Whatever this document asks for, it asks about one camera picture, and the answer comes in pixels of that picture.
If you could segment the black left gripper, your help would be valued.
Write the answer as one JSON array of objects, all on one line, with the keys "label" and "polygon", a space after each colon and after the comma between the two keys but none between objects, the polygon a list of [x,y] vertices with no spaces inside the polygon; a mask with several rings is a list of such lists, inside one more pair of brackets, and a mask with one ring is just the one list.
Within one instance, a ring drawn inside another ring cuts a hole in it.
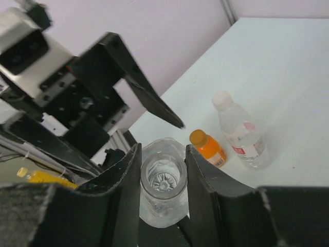
[{"label": "black left gripper", "polygon": [[33,72],[21,82],[1,73],[8,88],[1,99],[36,120],[54,117],[67,131],[62,140],[26,113],[1,124],[1,135],[27,143],[71,172],[95,178],[102,171],[92,158],[108,141],[108,131],[127,110],[113,86],[124,79],[143,107],[177,128],[183,121],[155,92],[117,33],[107,32],[80,56],[42,76]]}]

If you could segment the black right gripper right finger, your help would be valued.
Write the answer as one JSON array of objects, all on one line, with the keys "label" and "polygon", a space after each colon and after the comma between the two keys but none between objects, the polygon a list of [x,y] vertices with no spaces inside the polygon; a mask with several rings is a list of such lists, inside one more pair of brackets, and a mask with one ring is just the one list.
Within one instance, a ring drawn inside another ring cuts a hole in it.
[{"label": "black right gripper right finger", "polygon": [[186,147],[194,246],[328,246],[326,187],[251,188]]}]

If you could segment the clear bottle blue green label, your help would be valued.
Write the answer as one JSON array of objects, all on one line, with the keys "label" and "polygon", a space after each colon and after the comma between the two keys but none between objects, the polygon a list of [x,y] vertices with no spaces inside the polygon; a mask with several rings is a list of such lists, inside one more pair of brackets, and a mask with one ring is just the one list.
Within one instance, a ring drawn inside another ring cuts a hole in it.
[{"label": "clear bottle blue green label", "polygon": [[158,139],[142,149],[139,217],[166,228],[189,213],[185,146],[173,138]]}]

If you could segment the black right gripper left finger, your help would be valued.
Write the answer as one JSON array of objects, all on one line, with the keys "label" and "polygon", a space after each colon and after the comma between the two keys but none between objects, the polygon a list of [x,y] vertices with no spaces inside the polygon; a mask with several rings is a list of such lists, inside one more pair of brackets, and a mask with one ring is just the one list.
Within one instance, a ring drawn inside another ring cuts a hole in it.
[{"label": "black right gripper left finger", "polygon": [[77,189],[1,186],[1,246],[137,246],[141,144]]}]

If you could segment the clear bottle red white label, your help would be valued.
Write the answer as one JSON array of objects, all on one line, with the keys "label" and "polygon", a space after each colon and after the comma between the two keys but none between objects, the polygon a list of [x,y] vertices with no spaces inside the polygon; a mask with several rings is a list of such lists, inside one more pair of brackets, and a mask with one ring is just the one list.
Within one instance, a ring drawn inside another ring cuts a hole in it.
[{"label": "clear bottle red white label", "polygon": [[267,167],[270,164],[267,145],[249,113],[236,102],[217,113],[221,131],[242,163],[254,170]]}]

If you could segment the plain white bottle cap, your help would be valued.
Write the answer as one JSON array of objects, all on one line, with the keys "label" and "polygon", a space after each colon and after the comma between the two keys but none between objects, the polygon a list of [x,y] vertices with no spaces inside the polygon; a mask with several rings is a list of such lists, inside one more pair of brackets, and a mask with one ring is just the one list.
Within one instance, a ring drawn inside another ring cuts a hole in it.
[{"label": "plain white bottle cap", "polygon": [[227,91],[220,91],[212,97],[212,103],[218,111],[225,111],[234,101]]}]

